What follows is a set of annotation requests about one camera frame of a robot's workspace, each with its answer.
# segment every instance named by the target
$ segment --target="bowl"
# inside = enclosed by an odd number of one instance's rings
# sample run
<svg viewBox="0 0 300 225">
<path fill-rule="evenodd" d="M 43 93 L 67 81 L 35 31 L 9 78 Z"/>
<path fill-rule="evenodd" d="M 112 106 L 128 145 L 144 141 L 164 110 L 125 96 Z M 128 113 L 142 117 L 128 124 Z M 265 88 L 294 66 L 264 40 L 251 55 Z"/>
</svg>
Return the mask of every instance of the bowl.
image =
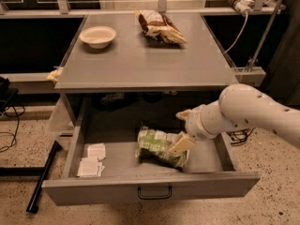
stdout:
<svg viewBox="0 0 300 225">
<path fill-rule="evenodd" d="M 93 49 L 104 49 L 111 44 L 116 32 L 108 26 L 94 26 L 83 30 L 79 38 Z"/>
</svg>

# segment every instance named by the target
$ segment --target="gray tabletop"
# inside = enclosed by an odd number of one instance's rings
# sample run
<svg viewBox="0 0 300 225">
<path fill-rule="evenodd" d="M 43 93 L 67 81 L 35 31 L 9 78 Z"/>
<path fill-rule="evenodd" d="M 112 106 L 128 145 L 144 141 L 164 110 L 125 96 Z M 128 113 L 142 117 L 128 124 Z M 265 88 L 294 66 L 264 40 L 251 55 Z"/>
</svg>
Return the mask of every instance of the gray tabletop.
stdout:
<svg viewBox="0 0 300 225">
<path fill-rule="evenodd" d="M 110 26 L 116 30 L 116 39 L 104 50 L 94 50 L 77 39 L 55 88 L 208 90 L 237 83 L 200 14 L 167 15 L 187 44 L 166 45 L 146 37 L 133 13 L 89 15 L 82 29 Z"/>
</svg>

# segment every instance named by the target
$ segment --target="drawer handle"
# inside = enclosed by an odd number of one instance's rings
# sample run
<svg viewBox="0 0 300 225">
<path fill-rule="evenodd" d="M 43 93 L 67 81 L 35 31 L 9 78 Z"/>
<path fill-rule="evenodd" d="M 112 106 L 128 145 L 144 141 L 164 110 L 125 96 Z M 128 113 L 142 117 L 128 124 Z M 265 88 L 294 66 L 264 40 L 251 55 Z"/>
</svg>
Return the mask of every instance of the drawer handle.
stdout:
<svg viewBox="0 0 300 225">
<path fill-rule="evenodd" d="M 138 196 L 142 200 L 159 200 L 159 199 L 169 199 L 172 196 L 172 188 L 169 187 L 169 193 L 164 196 L 143 196 L 142 189 L 138 187 Z"/>
</svg>

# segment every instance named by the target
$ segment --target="concrete floor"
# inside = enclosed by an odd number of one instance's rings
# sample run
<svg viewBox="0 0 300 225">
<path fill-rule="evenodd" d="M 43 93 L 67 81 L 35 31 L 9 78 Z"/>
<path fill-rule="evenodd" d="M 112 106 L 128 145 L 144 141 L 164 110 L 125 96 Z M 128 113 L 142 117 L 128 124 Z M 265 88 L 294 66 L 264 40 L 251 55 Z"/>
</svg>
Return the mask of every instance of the concrete floor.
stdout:
<svg viewBox="0 0 300 225">
<path fill-rule="evenodd" d="M 26 107 L 18 143 L 0 154 L 1 167 L 44 165 L 53 144 L 47 130 L 52 109 Z M 1 119 L 1 131 L 13 132 L 15 126 L 14 118 Z M 1 145 L 9 141 L 2 137 Z M 244 198 L 58 207 L 42 192 L 34 215 L 25 210 L 36 181 L 6 180 L 0 183 L 0 224 L 299 224 L 300 151 L 260 129 L 233 151 L 242 172 L 261 176 Z M 49 179 L 60 177 L 66 156 L 66 151 L 58 152 Z"/>
</svg>

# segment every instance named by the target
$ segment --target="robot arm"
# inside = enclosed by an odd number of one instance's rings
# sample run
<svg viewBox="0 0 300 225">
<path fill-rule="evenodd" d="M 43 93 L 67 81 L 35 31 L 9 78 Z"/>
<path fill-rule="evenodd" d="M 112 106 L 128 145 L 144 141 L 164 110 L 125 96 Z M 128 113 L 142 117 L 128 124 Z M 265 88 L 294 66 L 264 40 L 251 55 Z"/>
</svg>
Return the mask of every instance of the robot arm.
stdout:
<svg viewBox="0 0 300 225">
<path fill-rule="evenodd" d="M 228 86 L 218 101 L 176 116 L 186 121 L 187 134 L 196 140 L 213 139 L 221 132 L 263 128 L 300 148 L 300 112 L 245 84 Z"/>
</svg>

